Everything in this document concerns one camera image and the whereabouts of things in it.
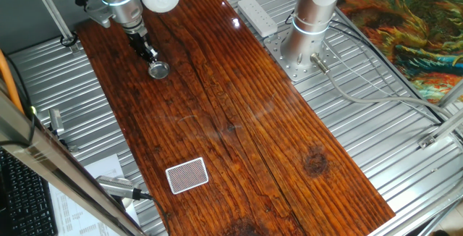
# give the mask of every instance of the colorful fabric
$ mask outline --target colorful fabric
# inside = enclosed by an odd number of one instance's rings
[[[463,0],[339,0],[338,6],[430,102],[463,78]]]

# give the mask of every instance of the ribbed metal surface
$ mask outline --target ribbed metal surface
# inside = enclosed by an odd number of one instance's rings
[[[12,59],[25,80],[38,118],[49,125],[48,109],[61,111],[65,131],[60,138],[79,148],[73,155],[82,165],[116,153],[125,177],[147,190],[87,55],[79,46],[81,52],[72,54],[55,39],[13,54]],[[167,235],[152,201],[135,201],[135,210],[143,231]]]
[[[239,0],[228,1],[237,8]],[[284,21],[297,0],[256,1],[279,25],[279,33],[289,28]],[[240,13],[239,15],[262,42],[263,39],[244,16]],[[343,20],[345,17],[338,16],[337,19]],[[393,88],[400,96],[413,96],[403,77],[373,52],[367,51],[363,44],[357,45],[356,41],[335,30],[327,32],[326,41],[338,57],[356,72],[353,73],[341,62],[329,65],[338,84],[351,96],[387,96],[359,75],[384,92],[393,93]],[[433,115],[429,119],[416,109],[399,102],[355,104],[346,101],[321,72],[311,74],[294,86],[396,213],[396,217],[372,235],[388,234],[397,228],[402,229],[398,232],[399,235],[405,234],[461,197],[463,192],[447,194],[462,180],[463,175],[462,150],[457,141],[449,137],[425,150],[419,149],[417,144],[425,134],[436,129]],[[455,107],[451,109],[454,112],[461,104],[451,106]],[[418,109],[430,115],[422,106]],[[442,198],[448,203],[432,208],[418,218],[410,219],[413,214]]]
[[[234,8],[237,7],[238,0],[228,1]],[[279,32],[288,28],[284,20],[296,0],[257,2],[279,24]],[[262,41],[256,31],[252,27],[250,29]],[[365,55],[365,47],[359,48],[333,30],[327,37],[330,45],[356,73],[387,93],[391,93],[391,89],[386,87],[383,78],[401,96],[412,95],[402,77],[367,52],[377,69],[373,68]],[[86,165],[117,153],[126,178],[140,182],[142,189],[146,190],[83,51],[73,55],[56,39],[18,52],[12,58],[25,78],[39,118],[48,124],[47,109],[61,110],[66,128],[61,137],[79,147],[76,159]],[[330,66],[335,79],[350,95],[386,96],[342,63]],[[462,179],[463,156],[459,144],[455,139],[447,138],[425,150],[418,149],[418,140],[436,126],[415,109],[397,102],[372,105],[345,101],[322,74],[313,74],[295,83],[295,87],[396,212],[396,217],[372,235],[384,235],[401,225],[404,229],[400,234],[410,231],[462,195],[462,192],[447,194]],[[456,103],[450,107],[454,111],[462,105]],[[436,206],[419,219],[410,219],[411,215],[442,197],[448,199],[447,204]],[[150,235],[166,235],[151,202],[138,202],[135,208],[143,230]]]

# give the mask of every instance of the wood grain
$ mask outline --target wood grain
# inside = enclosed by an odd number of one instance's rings
[[[164,80],[118,25],[78,34],[174,235],[366,235],[394,216],[226,0],[144,18]],[[165,169],[197,157],[209,183],[173,195]]]

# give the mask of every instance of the keyboard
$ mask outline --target keyboard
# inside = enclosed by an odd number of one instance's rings
[[[47,181],[3,148],[0,148],[0,167],[0,190],[4,191],[0,194],[4,202],[3,210],[0,208],[3,213],[0,235],[56,235]]]

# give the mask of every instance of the white power strip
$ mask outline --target white power strip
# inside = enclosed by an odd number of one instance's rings
[[[238,1],[238,9],[262,37],[276,33],[278,26],[256,0]]]

